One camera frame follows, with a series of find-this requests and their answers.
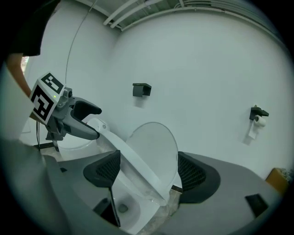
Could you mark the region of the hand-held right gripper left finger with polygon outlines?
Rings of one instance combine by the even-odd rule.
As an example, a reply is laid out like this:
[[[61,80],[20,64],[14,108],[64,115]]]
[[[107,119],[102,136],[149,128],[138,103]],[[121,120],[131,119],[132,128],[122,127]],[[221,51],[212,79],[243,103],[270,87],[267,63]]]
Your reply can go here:
[[[63,162],[44,156],[44,161],[70,227],[120,227],[112,192],[120,151]]]

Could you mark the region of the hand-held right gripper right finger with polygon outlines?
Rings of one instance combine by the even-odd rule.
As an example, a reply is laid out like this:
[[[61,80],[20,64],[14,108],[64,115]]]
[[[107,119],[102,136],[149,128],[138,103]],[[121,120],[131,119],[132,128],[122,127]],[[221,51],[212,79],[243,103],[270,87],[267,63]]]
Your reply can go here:
[[[213,158],[179,152],[183,193],[163,235],[251,235],[281,201],[251,170]]]

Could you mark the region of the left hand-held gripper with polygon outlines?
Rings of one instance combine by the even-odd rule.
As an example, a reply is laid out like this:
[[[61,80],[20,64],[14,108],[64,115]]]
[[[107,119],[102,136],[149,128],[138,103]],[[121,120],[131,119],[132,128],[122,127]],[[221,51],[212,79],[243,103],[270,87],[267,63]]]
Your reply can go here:
[[[100,137],[93,127],[82,120],[90,114],[101,114],[101,108],[85,99],[74,97],[72,89],[51,72],[37,79],[29,98],[34,104],[33,114],[45,125],[47,140],[61,141],[66,134],[86,140]]]

